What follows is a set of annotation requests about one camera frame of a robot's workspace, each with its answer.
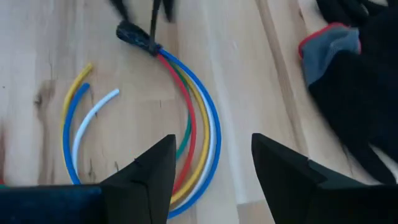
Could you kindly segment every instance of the gray cloth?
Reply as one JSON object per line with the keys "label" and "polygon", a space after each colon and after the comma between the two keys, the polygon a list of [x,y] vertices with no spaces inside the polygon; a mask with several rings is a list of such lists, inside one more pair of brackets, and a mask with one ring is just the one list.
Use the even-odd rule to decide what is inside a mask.
{"label": "gray cloth", "polygon": [[326,72],[331,60],[339,50],[349,50],[359,54],[361,44],[359,30],[344,25],[331,24],[313,37],[308,37],[299,51],[307,87]]}

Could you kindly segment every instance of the wooden surface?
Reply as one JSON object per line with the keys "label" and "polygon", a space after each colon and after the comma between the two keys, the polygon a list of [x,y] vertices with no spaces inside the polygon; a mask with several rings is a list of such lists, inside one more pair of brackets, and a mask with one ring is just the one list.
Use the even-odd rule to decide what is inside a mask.
{"label": "wooden surface", "polygon": [[[129,3],[137,25],[148,30],[152,1]],[[70,183],[60,150],[60,114],[68,87],[88,62],[94,64],[86,79],[91,87],[78,105],[73,135],[107,92],[119,88],[121,94],[86,130],[79,157],[83,182],[105,179],[168,133],[181,140],[187,114],[179,91],[156,59],[116,38],[118,20],[105,0],[0,1],[7,184]],[[181,0],[176,23],[159,17],[157,41],[204,82],[223,131],[209,189],[170,223],[273,223],[252,163],[255,132],[375,183],[342,149],[303,84],[298,43],[324,25],[314,0]],[[194,166],[202,132],[199,119]]]}

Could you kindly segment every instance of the blue wire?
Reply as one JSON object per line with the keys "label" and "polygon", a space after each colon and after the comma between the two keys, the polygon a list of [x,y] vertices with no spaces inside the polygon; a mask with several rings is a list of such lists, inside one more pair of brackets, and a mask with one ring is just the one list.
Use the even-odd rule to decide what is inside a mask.
{"label": "blue wire", "polygon": [[203,195],[203,193],[205,192],[205,190],[209,186],[211,180],[213,179],[214,174],[215,174],[215,172],[217,170],[218,161],[220,159],[220,152],[221,152],[221,126],[220,126],[220,120],[218,118],[216,106],[214,105],[213,100],[211,99],[211,96],[207,92],[206,88],[203,86],[202,82],[198,79],[198,77],[196,77],[196,75],[187,66],[185,66],[178,58],[174,57],[172,54],[168,53],[166,50],[160,49],[159,52],[164,57],[168,58],[169,60],[173,61],[176,65],[181,67],[182,70],[184,70],[184,72],[186,72],[193,79],[193,81],[198,84],[199,88],[202,90],[203,94],[205,95],[206,100],[209,102],[209,105],[210,105],[210,108],[211,108],[211,112],[213,113],[213,117],[214,117],[215,124],[216,124],[216,136],[217,136],[216,152],[215,152],[213,164],[211,165],[211,169],[210,169],[209,175],[207,176],[205,182],[200,187],[198,192],[189,201],[187,201],[185,204],[183,204],[180,208],[172,210],[171,212],[169,212],[169,215],[168,215],[167,218],[170,219],[170,218],[176,217],[177,215],[183,213],[185,210],[190,208]]}
{"label": "blue wire", "polygon": [[75,113],[75,109],[80,99],[83,97],[85,92],[89,89],[90,84],[84,83],[76,92],[75,96],[70,103],[67,117],[65,119],[65,124],[63,125],[63,156],[65,158],[65,163],[67,165],[69,176],[73,182],[73,184],[80,184],[79,177],[76,175],[75,168],[73,168],[72,157],[70,155],[70,124],[72,122],[73,114]]}

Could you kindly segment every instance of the red wire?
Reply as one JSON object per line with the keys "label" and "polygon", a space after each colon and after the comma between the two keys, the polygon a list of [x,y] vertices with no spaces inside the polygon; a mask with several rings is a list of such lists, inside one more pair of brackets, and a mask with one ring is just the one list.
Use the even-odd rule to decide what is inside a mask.
{"label": "red wire", "polygon": [[174,69],[170,66],[170,64],[166,61],[166,59],[161,54],[158,54],[157,58],[169,70],[169,72],[172,74],[172,76],[174,78],[174,81],[180,88],[182,95],[185,98],[185,102],[187,103],[189,115],[191,117],[191,122],[192,122],[192,134],[191,134],[191,141],[190,141],[190,145],[189,145],[189,152],[188,152],[187,158],[185,159],[185,163],[184,163],[184,166],[182,167],[181,173],[177,177],[177,180],[174,183],[174,187],[173,187],[173,194],[174,194],[181,187],[182,182],[184,181],[185,176],[188,174],[189,168],[191,166],[193,152],[195,150],[195,144],[196,144],[196,139],[197,139],[197,121],[195,119],[195,111],[193,109],[190,95],[189,95],[188,91],[185,89],[184,84],[182,83],[181,79],[178,77],[177,73],[174,71]]}

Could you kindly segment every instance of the yellow wire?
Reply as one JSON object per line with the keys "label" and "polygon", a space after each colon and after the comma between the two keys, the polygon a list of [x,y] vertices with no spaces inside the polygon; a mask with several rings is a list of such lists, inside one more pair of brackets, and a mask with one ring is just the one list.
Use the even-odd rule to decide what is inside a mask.
{"label": "yellow wire", "polygon": [[192,176],[188,179],[188,181],[184,184],[184,186],[180,190],[178,190],[175,194],[172,195],[170,204],[173,204],[174,202],[180,200],[190,189],[192,189],[193,185],[198,181],[200,174],[203,170],[203,167],[205,166],[205,161],[209,151],[209,136],[210,136],[209,119],[205,109],[205,105],[203,104],[203,99],[201,98],[198,90],[196,89],[195,85],[192,83],[191,79],[187,77],[185,72],[183,72],[180,67],[178,67],[178,69],[180,70],[180,73],[182,74],[184,80],[187,81],[188,86],[192,90],[193,95],[195,96],[198,102],[200,113],[203,118],[203,130],[205,132],[205,137],[203,138],[203,150],[200,154],[200,159],[197,168],[193,172]]}
{"label": "yellow wire", "polygon": [[[80,72],[79,76],[75,78],[73,81],[72,85],[70,86],[67,95],[65,96],[65,99],[63,100],[63,106],[62,106],[62,117],[61,117],[61,153],[63,154],[63,125],[65,124],[65,119],[67,116],[67,112],[69,109],[70,102],[72,100],[73,95],[75,94],[77,88],[80,86],[82,83],[83,79],[86,78],[86,76],[91,72],[93,69],[93,64],[88,63],[86,67]],[[63,157],[63,164],[65,165],[65,168],[67,167],[67,164],[65,162],[65,157]]]}

